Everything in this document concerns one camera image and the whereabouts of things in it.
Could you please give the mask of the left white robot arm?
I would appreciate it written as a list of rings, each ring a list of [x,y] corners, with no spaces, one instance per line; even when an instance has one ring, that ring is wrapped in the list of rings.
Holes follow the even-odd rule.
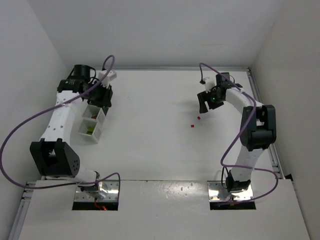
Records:
[[[70,138],[78,111],[86,102],[79,133],[93,142],[99,141],[103,122],[112,106],[111,81],[116,77],[114,70],[96,72],[88,65],[77,64],[71,75],[60,81],[56,109],[40,140],[33,141],[29,147],[41,176],[70,180],[92,196],[103,192],[104,184],[98,182],[99,173],[80,162],[80,157],[70,146]]]

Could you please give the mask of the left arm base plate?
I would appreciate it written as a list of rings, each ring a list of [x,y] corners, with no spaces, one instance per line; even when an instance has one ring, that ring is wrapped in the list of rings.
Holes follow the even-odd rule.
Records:
[[[93,203],[94,201],[117,202],[119,198],[119,182],[116,180],[104,180],[94,186],[77,186],[74,201],[80,203]]]

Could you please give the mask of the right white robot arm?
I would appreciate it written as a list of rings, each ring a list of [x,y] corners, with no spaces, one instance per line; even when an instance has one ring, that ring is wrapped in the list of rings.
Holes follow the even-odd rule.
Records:
[[[225,102],[241,114],[240,130],[235,138],[241,142],[241,149],[235,164],[224,164],[223,168],[229,169],[225,180],[228,192],[247,190],[258,159],[276,141],[276,109],[244,92],[240,84],[230,80],[228,72],[217,74],[215,80],[202,78],[200,83],[205,87],[197,94],[201,114],[215,110]]]

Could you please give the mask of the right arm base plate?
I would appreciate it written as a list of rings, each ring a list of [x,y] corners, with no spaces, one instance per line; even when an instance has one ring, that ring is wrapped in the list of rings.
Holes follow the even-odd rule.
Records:
[[[224,203],[229,201],[246,201],[254,198],[252,186],[248,189],[228,192],[220,181],[208,181],[208,197],[210,203]]]

